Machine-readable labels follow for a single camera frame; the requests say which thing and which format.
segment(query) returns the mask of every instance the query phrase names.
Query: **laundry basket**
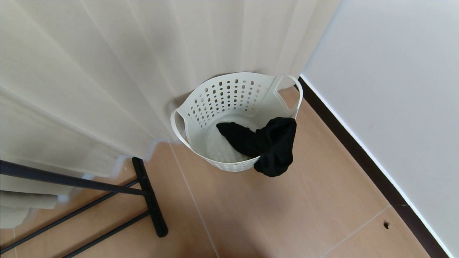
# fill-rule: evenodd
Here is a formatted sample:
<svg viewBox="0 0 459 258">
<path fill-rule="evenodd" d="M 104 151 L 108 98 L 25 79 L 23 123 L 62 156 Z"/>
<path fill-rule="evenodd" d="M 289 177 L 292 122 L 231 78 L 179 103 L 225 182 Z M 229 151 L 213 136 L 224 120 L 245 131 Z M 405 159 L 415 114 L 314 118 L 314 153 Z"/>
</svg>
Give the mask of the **laundry basket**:
<svg viewBox="0 0 459 258">
<path fill-rule="evenodd" d="M 288 109 L 277 92 L 284 77 L 293 80 L 299 90 L 298 103 L 292 109 Z M 194 153 L 221 170 L 240 172 L 252 168 L 260 156 L 249 158 L 237 152 L 220 134 L 216 124 L 235 122 L 255 131 L 276 117 L 296 118 L 302 96 L 300 83 L 291 75 L 221 75 L 199 85 L 172 112 L 171 124 L 177 137 Z M 177 113 L 185 122 L 188 141 L 177 129 Z"/>
</svg>

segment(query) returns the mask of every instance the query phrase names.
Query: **black metal pole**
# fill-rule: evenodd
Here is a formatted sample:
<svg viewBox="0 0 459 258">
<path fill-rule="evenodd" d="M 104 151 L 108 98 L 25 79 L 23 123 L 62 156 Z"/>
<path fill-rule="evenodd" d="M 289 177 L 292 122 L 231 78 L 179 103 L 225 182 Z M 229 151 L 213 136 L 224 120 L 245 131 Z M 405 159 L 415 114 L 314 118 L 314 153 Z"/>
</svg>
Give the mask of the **black metal pole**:
<svg viewBox="0 0 459 258">
<path fill-rule="evenodd" d="M 84 250 L 86 250 L 86 249 L 88 249 L 88 248 L 90 248 L 90 247 L 92 247 L 92 246 L 94 246 L 94 245 L 96 245 L 96 244 L 98 244 L 98 243 L 104 241 L 104 240 L 107 239 L 108 237 L 110 237 L 110 236 L 112 236 L 112 235 L 114 235 L 114 234 L 116 234 L 116 233 L 122 231 L 123 229 L 129 227 L 130 225 L 136 223 L 137 221 L 139 221 L 139 220 L 145 218 L 146 216 L 148 216 L 148 214 L 150 214 L 149 211 L 146 211 L 146 212 L 140 214 L 139 216 L 137 216 L 137 217 L 131 219 L 130 221 L 124 223 L 123 225 L 121 225 L 121 226 L 119 226 L 119 227 L 113 229 L 112 231 L 110 231 L 110 232 L 104 234 L 103 236 L 100 236 L 100 237 L 98 237 L 97 239 L 95 239 L 95 240 L 93 240 L 93 241 L 87 243 L 86 245 L 84 245 L 84 246 L 78 248 L 77 250 L 75 250 L 75 251 L 69 253 L 68 255 L 64 256 L 64 258 L 74 257 L 75 255 L 77 255 L 77 254 L 83 252 Z"/>
<path fill-rule="evenodd" d="M 144 196 L 145 202 L 150 211 L 151 220 L 155 226 L 156 234 L 158 237 L 164 237 L 168 234 L 169 230 L 162 217 L 161 210 L 159 209 L 158 201 L 156 200 L 155 192 L 151 186 L 150 180 L 145 170 L 143 161 L 137 157 L 132 158 L 132 164 L 134 165 L 137 179 L 139 180 L 140 186 L 143 190 L 150 193 L 150 195 Z"/>
<path fill-rule="evenodd" d="M 131 187 L 131 186 L 137 184 L 138 182 L 139 181 L 137 179 L 133 180 L 133 181 L 125 184 L 124 187 Z M 76 216 L 76 215 L 82 213 L 83 211 L 95 206 L 96 204 L 99 204 L 99 203 L 105 201 L 106 199 L 114 196 L 115 194 L 117 194 L 117 193 L 116 192 L 109 193 L 109 194 L 104 195 L 101 198 L 99 198 L 99 199 L 97 199 L 97 200 L 95 200 L 95 201 L 93 201 L 91 203 L 88 203 L 88 204 L 84 205 L 83 207 L 79 208 L 78 210 L 75 210 L 75 211 L 65 215 L 64 217 L 56 220 L 55 222 L 53 222 L 53 223 L 51 223 L 51 224 L 49 224 L 49 225 L 47 225 L 47 226 L 35 231 L 35 232 L 33 232 L 32 234 L 30 234 L 30 235 L 28 235 L 28 236 L 26 236 L 26 237 L 24 237 L 24 238 L 22 238 L 22 239 L 20 239 L 20 240 L 18 240 L 16 242 L 12 243 L 12 244 L 10 244 L 9 246 L 6 246 L 5 248 L 0 250 L 0 254 L 3 254 L 5 252 L 17 247 L 18 245 L 24 243 L 25 241 L 28 241 L 28 240 L 40 235 L 41 233 L 43 233 L 43 232 L 45 232 L 45 231 L 47 231 L 47 230 L 59 225 L 60 223 L 66 221 L 66 220 L 68 220 L 70 218 L 73 218 L 74 216 Z"/>
<path fill-rule="evenodd" d="M 129 188 L 119 185 L 111 185 L 82 178 L 76 178 L 68 175 L 57 174 L 44 171 L 37 168 L 26 167 L 23 165 L 0 160 L 0 174 L 26 178 L 36 181 L 43 181 L 59 185 L 69 185 L 81 188 L 89 188 L 110 192 L 127 193 L 135 195 L 147 196 L 150 193 L 144 190 Z"/>
</svg>

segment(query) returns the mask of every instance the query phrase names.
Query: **floor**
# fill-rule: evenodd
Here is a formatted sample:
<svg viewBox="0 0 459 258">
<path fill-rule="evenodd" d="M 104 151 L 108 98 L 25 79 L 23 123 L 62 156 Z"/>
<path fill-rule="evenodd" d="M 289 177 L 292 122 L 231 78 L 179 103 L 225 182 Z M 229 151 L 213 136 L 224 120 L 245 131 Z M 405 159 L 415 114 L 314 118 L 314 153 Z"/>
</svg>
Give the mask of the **floor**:
<svg viewBox="0 0 459 258">
<path fill-rule="evenodd" d="M 297 98 L 291 89 L 282 95 L 290 103 Z M 220 171 L 184 145 L 160 143 L 145 166 L 169 234 L 157 238 L 147 217 L 78 257 L 428 257 L 305 101 L 297 123 L 294 163 L 277 178 L 253 169 Z M 119 178 L 98 180 L 122 184 L 133 178 L 126 162 Z M 67 204 L 36 211 L 15 229 L 0 230 L 0 243 L 20 239 L 104 194 L 85 189 Z M 145 210 L 143 197 L 117 194 L 2 258 L 61 257 Z"/>
</svg>

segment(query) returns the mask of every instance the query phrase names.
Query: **black metal bar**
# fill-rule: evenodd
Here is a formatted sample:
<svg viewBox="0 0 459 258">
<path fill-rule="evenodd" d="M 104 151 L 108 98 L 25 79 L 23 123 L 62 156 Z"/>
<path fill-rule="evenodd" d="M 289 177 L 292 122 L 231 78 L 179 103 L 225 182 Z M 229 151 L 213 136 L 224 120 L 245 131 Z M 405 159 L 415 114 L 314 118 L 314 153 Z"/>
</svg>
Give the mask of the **black metal bar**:
<svg viewBox="0 0 459 258">
<path fill-rule="evenodd" d="M 90 248 L 90 247 L 92 247 L 92 246 L 94 246 L 94 245 L 96 245 L 96 244 L 98 244 L 98 243 L 104 241 L 104 240 L 107 239 L 108 237 L 110 237 L 110 236 L 112 236 L 112 235 L 114 235 L 114 234 L 116 234 L 116 233 L 122 231 L 123 229 L 129 227 L 130 225 L 136 223 L 137 221 L 139 221 L 139 220 L 145 218 L 146 216 L 148 216 L 148 214 L 150 214 L 149 211 L 146 211 L 146 212 L 140 214 L 139 216 L 137 216 L 137 217 L 131 219 L 130 221 L 124 223 L 123 225 L 121 225 L 121 226 L 119 226 L 119 227 L 113 229 L 112 231 L 110 231 L 110 232 L 104 234 L 103 236 L 100 236 L 100 237 L 98 237 L 97 239 L 95 239 L 95 240 L 93 240 L 93 241 L 87 243 L 86 245 L 84 245 L 84 246 L 78 248 L 77 250 L 75 250 L 75 251 L 69 253 L 68 255 L 64 256 L 64 258 L 74 257 L 75 255 L 77 255 L 77 254 L 83 252 L 84 250 L 86 250 L 86 249 L 88 249 L 88 248 Z"/>
<path fill-rule="evenodd" d="M 0 174 L 15 176 L 20 178 L 32 179 L 36 181 L 43 181 L 59 185 L 69 185 L 75 187 L 127 193 L 135 195 L 149 195 L 147 191 L 139 190 L 135 188 L 129 188 L 119 185 L 111 185 L 92 180 L 86 180 L 82 178 L 76 178 L 72 176 L 57 174 L 53 172 L 44 171 L 37 168 L 30 168 L 23 165 L 11 163 L 8 161 L 0 160 Z"/>
<path fill-rule="evenodd" d="M 133 180 L 133 181 L 125 184 L 124 187 L 131 187 L 131 186 L 137 184 L 138 182 L 139 182 L 138 179 Z M 91 207 L 93 207 L 93 206 L 95 206 L 95 205 L 97 205 L 97 204 L 99 204 L 99 203 L 101 203 L 103 201 L 105 201 L 106 199 L 114 196 L 115 194 L 117 194 L 117 192 L 111 192 L 111 193 L 109 193 L 107 195 L 104 195 L 101 198 L 91 202 L 91 203 L 88 203 L 88 204 L 84 205 L 83 207 L 79 208 L 78 210 L 75 210 L 75 211 L 65 215 L 64 217 L 56 220 L 55 222 L 53 222 L 53 223 L 51 223 L 51 224 L 49 224 L 49 225 L 47 225 L 47 226 L 35 231 L 35 232 L 33 232 L 32 234 L 30 234 L 30 235 L 28 235 L 28 236 L 26 236 L 26 237 L 24 237 L 24 238 L 22 238 L 22 239 L 20 239 L 20 240 L 18 240 L 16 242 L 12 243 L 12 244 L 10 244 L 9 246 L 6 246 L 5 248 L 0 250 L 0 254 L 3 254 L 4 252 L 7 252 L 7 251 L 17 247 L 18 245 L 20 245 L 20 244 L 22 244 L 22 243 L 24 243 L 24 242 L 26 242 L 26 241 L 38 236 L 38 235 L 40 235 L 41 233 L 43 233 L 43 232 L 45 232 L 45 231 L 47 231 L 47 230 L 59 225 L 60 223 L 66 221 L 66 220 L 68 220 L 70 218 L 73 218 L 74 216 L 82 213 L 83 211 L 85 211 L 85 210 L 87 210 L 87 209 L 89 209 L 89 208 L 91 208 Z"/>
<path fill-rule="evenodd" d="M 132 158 L 132 164 L 134 165 L 137 179 L 139 180 L 140 186 L 144 191 L 150 193 L 150 195 L 144 196 L 145 202 L 150 211 L 151 220 L 155 226 L 156 234 L 158 237 L 164 237 L 168 234 L 168 227 L 164 218 L 162 217 L 161 210 L 159 209 L 158 201 L 156 200 L 155 192 L 151 186 L 150 180 L 145 170 L 143 161 L 137 157 Z"/>
</svg>

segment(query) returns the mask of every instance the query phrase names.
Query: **beige curtain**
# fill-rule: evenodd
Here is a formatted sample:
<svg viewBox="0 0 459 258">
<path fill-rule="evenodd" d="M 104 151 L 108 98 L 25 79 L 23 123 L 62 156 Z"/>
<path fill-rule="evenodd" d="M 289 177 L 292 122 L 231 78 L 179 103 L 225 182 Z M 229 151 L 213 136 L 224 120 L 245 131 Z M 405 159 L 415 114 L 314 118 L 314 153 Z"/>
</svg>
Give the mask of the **beige curtain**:
<svg viewBox="0 0 459 258">
<path fill-rule="evenodd" d="M 0 156 L 77 176 L 109 176 L 120 155 L 148 159 L 203 81 L 299 76 L 339 2 L 0 1 Z M 0 180 L 2 191 L 31 192 Z M 71 190 L 42 188 L 33 193 Z"/>
</svg>

